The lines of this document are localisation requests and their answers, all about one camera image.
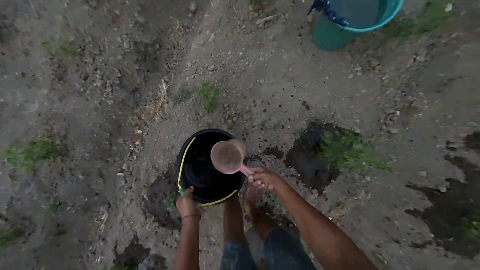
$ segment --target ladle handle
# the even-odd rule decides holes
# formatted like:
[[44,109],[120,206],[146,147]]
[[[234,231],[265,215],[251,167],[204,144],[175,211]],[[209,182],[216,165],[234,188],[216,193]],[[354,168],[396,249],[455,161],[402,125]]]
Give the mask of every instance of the ladle handle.
[[243,174],[245,174],[248,178],[251,178],[252,175],[254,174],[254,172],[252,170],[250,170],[249,167],[245,166],[243,163],[242,165],[240,166],[240,172],[242,172]]

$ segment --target blue cloth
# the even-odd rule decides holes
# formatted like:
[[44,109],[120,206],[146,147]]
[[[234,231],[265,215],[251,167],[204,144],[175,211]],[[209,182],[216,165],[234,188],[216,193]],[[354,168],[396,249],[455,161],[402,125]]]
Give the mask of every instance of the blue cloth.
[[336,12],[330,9],[330,0],[314,0],[307,15],[313,10],[318,12],[323,10],[328,19],[332,20],[334,23],[341,26],[348,25],[348,23],[345,21],[345,18],[337,16]]
[[[316,270],[301,243],[282,229],[273,230],[265,239],[268,270]],[[220,270],[256,270],[248,246],[225,243]]]

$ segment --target denim shorts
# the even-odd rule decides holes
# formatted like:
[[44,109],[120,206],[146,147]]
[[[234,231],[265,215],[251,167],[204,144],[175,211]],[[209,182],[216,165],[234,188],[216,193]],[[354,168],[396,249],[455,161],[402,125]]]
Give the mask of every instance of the denim shorts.
[[[282,229],[273,230],[265,239],[268,270],[316,270],[301,243]],[[247,245],[235,240],[225,243],[220,270],[256,270]]]

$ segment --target person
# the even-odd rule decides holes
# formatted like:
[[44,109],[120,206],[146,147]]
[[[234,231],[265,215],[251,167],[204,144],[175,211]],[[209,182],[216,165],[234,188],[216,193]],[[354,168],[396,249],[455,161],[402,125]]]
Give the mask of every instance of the person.
[[[314,270],[315,266],[301,243],[280,229],[276,222],[256,207],[260,189],[270,189],[290,213],[300,234],[325,270],[377,269],[353,241],[325,215],[306,202],[285,180],[264,167],[251,168],[243,206],[246,215],[265,244],[269,270]],[[193,188],[177,200],[182,219],[175,270],[199,269],[200,212],[192,200]],[[243,234],[243,214],[238,195],[224,202],[225,247],[221,270],[256,269]]]

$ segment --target person's right hand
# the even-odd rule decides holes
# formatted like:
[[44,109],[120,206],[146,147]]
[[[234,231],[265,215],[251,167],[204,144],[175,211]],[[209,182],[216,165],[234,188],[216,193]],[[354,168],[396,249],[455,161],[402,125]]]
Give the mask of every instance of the person's right hand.
[[280,175],[265,167],[254,167],[250,169],[254,174],[248,179],[248,182],[260,189],[268,188],[273,191],[278,191],[279,188],[287,184]]

